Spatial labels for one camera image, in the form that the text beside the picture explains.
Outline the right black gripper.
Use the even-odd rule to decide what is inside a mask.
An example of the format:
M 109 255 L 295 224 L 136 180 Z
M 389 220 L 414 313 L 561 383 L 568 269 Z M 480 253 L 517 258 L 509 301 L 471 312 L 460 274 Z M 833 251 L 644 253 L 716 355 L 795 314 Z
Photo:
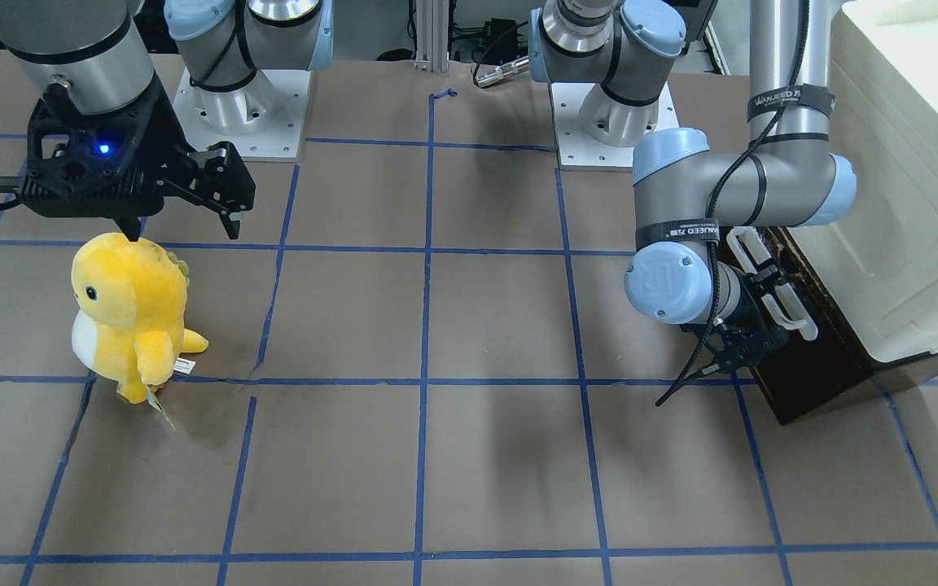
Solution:
M 115 222 L 131 243 L 144 219 L 168 197 L 208 208 L 227 238 L 238 240 L 242 212 L 253 208 L 256 183 L 234 144 L 196 150 L 154 77 L 132 103 L 85 115 L 74 90 L 49 83 L 28 123 L 26 170 L 16 198 L 40 216 Z

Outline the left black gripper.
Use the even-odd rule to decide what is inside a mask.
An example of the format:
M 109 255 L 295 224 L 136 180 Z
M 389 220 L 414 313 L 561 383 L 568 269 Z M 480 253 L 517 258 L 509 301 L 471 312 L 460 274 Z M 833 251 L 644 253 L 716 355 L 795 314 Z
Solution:
M 718 335 L 721 348 L 715 348 L 711 342 L 704 343 L 713 353 L 713 362 L 693 371 L 692 376 L 708 376 L 713 372 L 729 374 L 742 367 L 756 366 L 789 339 L 785 327 L 773 323 L 760 305 L 763 294 L 774 292 L 774 286 L 787 282 L 781 269 L 760 269 L 758 274 L 739 272 L 738 278 L 742 283 L 738 307 L 708 335 Z

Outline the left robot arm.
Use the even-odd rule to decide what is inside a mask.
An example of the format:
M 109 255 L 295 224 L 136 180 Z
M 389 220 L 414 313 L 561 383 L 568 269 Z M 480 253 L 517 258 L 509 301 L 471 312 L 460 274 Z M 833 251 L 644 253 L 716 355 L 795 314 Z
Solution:
M 786 340 L 781 326 L 737 323 L 758 308 L 744 273 L 716 256 L 726 227 L 811 226 L 841 218 L 855 200 L 852 165 L 829 148 L 836 103 L 827 86 L 826 1 L 753 1 L 749 141 L 718 155 L 698 129 L 650 130 L 673 62 L 708 1 L 547 1 L 529 19 L 531 75 L 589 83 L 581 112 L 592 137 L 633 148 L 635 248 L 623 285 L 645 317 L 713 335 L 711 365 L 690 356 L 687 381 L 753 365 Z

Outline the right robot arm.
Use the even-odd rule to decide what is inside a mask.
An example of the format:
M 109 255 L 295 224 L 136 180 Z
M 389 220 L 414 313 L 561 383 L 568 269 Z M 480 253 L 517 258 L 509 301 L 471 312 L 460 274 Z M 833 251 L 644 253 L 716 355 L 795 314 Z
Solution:
M 182 198 L 218 216 L 228 238 L 253 208 L 246 156 L 270 133 L 295 147 L 296 94 L 282 79 L 334 59 L 331 1 L 167 1 L 185 60 L 168 96 L 127 1 L 0 1 L 0 40 L 41 96 L 28 123 L 24 175 L 0 193 L 48 218 L 104 218 L 130 241 L 145 216 Z

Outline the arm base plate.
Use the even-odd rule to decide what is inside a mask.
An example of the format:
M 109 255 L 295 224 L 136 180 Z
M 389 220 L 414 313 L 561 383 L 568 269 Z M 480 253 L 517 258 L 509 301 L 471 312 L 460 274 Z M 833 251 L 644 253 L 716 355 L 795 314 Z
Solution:
M 644 107 L 614 103 L 596 83 L 552 83 L 550 97 L 563 170 L 628 172 L 641 138 L 680 126 L 668 83 Z
M 173 110 L 198 151 L 230 142 L 246 162 L 297 162 L 305 136 L 313 74 L 265 70 L 226 93 L 194 88 L 183 71 Z

